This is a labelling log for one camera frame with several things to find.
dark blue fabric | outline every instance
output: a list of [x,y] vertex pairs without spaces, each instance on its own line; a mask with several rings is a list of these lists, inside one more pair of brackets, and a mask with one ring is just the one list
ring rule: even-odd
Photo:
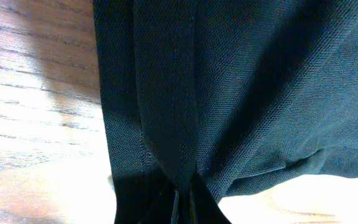
[[216,202],[358,177],[358,1],[95,0],[94,18],[114,185],[139,177],[144,210],[160,167],[182,192],[197,167]]

wooden table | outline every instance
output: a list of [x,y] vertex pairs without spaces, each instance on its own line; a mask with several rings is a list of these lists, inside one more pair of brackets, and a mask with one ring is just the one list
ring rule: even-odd
[[[0,223],[112,223],[110,174],[92,0],[0,0]],[[219,206],[234,223],[344,222],[352,189],[303,177]]]

black fabric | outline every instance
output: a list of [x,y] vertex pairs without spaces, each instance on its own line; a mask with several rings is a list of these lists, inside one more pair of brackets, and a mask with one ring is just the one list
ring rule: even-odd
[[358,177],[358,1],[95,0],[94,19],[116,222],[165,177],[215,202]]

garment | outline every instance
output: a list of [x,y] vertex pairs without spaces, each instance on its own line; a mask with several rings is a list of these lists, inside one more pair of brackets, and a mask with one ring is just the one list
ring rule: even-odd
[[218,203],[358,177],[358,1],[95,0],[94,19],[116,221],[164,178]]

tabletop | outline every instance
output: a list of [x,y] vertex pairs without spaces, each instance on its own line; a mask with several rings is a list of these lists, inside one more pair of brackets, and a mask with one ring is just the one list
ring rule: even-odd
[[[0,0],[0,223],[112,223],[110,175],[92,0]],[[233,223],[357,223],[358,179],[305,176],[219,206]]]

